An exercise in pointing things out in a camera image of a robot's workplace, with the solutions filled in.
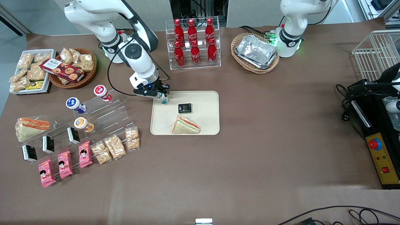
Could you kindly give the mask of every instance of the brown tabletop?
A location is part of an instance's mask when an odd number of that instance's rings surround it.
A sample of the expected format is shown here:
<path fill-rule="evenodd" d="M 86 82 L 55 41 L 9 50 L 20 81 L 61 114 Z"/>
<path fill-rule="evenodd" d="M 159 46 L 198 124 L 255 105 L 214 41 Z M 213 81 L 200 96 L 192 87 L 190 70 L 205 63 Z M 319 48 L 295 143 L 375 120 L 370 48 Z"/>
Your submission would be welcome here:
<path fill-rule="evenodd" d="M 219 93 L 219 134 L 154 136 L 152 99 L 126 97 L 142 148 L 118 161 L 77 170 L 45 189 L 37 165 L 23 161 L 16 147 L 15 122 L 66 111 L 68 97 L 87 101 L 95 85 L 110 88 L 109 61 L 93 35 L 27 35 L 28 49 L 92 50 L 98 71 L 78 90 L 54 86 L 50 94 L 9 96 L 0 120 L 0 222 L 189 225 L 195 218 L 210 217 L 216 225 L 277 224 L 329 205 L 361 205 L 398 215 L 400 191 L 380 189 L 366 144 L 340 119 L 342 98 L 334 88 L 360 79 L 350 51 L 381 29 L 381 19 L 309 26 L 300 50 L 281 58 L 265 75 L 244 70 L 232 58 L 230 42 L 242 29 L 221 29 L 220 68 L 174 71 L 168 69 L 165 33 L 158 32 L 152 56 L 171 75 L 167 83 L 172 90 Z M 110 72 L 117 88 L 132 92 L 130 68 L 114 64 Z M 352 223 L 346 209 L 310 216 Z"/>

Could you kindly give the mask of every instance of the pink snack package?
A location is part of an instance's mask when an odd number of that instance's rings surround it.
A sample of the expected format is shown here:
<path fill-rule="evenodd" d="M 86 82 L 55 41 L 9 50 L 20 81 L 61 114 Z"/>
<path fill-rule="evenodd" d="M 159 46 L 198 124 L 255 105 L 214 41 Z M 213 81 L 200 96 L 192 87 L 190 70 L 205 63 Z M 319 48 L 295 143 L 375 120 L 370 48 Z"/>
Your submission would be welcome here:
<path fill-rule="evenodd" d="M 50 184 L 56 182 L 53 172 L 53 164 L 51 160 L 47 160 L 44 163 L 39 164 L 40 181 L 43 187 L 47 187 Z"/>
<path fill-rule="evenodd" d="M 90 141 L 79 145 L 79 166 L 81 168 L 92 164 L 92 152 L 90 151 Z"/>
<path fill-rule="evenodd" d="M 71 163 L 71 153 L 70 151 L 63 152 L 57 156 L 58 158 L 58 167 L 60 170 L 61 179 L 72 175 L 72 163 Z"/>

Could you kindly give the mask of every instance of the floor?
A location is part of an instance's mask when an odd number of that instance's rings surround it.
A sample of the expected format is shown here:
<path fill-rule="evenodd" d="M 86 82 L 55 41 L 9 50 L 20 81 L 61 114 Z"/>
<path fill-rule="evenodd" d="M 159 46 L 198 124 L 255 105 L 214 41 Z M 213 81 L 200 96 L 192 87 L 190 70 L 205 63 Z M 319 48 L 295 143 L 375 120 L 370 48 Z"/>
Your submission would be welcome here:
<path fill-rule="evenodd" d="M 78 34 L 79 31 L 65 17 L 54 0 L 0 0 L 32 32 L 44 35 Z M 357 0 L 339 0 L 325 24 L 364 21 L 364 15 Z M 25 37 L 19 37 L 3 23 L 0 23 L 0 114 L 9 94 L 8 79 L 15 72 L 15 66 L 22 51 L 26 50 Z"/>

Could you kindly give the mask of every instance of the coca-cola bottle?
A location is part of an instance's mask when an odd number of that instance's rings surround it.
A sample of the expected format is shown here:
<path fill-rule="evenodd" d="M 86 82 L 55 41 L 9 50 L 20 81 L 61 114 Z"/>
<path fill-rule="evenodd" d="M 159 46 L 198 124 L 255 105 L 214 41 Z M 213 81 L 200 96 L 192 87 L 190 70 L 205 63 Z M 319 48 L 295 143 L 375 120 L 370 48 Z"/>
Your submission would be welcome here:
<path fill-rule="evenodd" d="M 192 45 L 192 41 L 196 40 L 197 43 L 197 31 L 194 27 L 194 20 L 189 19 L 189 29 L 188 29 L 189 43 Z"/>
<path fill-rule="evenodd" d="M 200 65 L 200 49 L 199 49 L 199 47 L 197 47 L 197 40 L 192 40 L 190 43 L 192 44 L 192 49 L 190 50 L 190 53 L 192 54 L 193 66 L 199 66 Z"/>
<path fill-rule="evenodd" d="M 212 26 L 212 18 L 207 19 L 206 27 L 206 45 L 209 45 L 210 39 L 214 38 L 214 27 Z"/>
<path fill-rule="evenodd" d="M 209 43 L 210 45 L 208 46 L 208 64 L 213 66 L 217 61 L 217 47 L 215 47 L 215 39 L 210 39 Z"/>
<path fill-rule="evenodd" d="M 175 24 L 175 39 L 177 42 L 179 42 L 179 46 L 181 48 L 185 47 L 185 37 L 183 36 L 183 29 L 180 26 L 180 21 L 179 19 L 174 20 Z"/>
<path fill-rule="evenodd" d="M 175 60 L 176 60 L 176 64 L 178 65 L 179 68 L 182 68 L 185 66 L 185 59 L 183 57 L 183 51 L 180 48 L 180 43 L 179 41 L 176 41 L 175 43 Z"/>

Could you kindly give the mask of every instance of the red button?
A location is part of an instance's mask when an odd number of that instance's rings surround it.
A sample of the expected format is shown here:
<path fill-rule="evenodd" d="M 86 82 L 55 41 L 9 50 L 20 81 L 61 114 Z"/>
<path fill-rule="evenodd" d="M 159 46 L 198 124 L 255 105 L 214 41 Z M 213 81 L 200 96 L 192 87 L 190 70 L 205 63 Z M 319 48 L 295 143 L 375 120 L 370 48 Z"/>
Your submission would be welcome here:
<path fill-rule="evenodd" d="M 379 147 L 379 144 L 376 140 L 370 140 L 368 142 L 368 145 L 370 146 L 370 148 L 372 149 L 377 149 Z"/>
<path fill-rule="evenodd" d="M 383 172 L 383 173 L 388 173 L 388 172 L 389 172 L 389 168 L 387 168 L 387 167 L 382 167 L 382 172 Z"/>

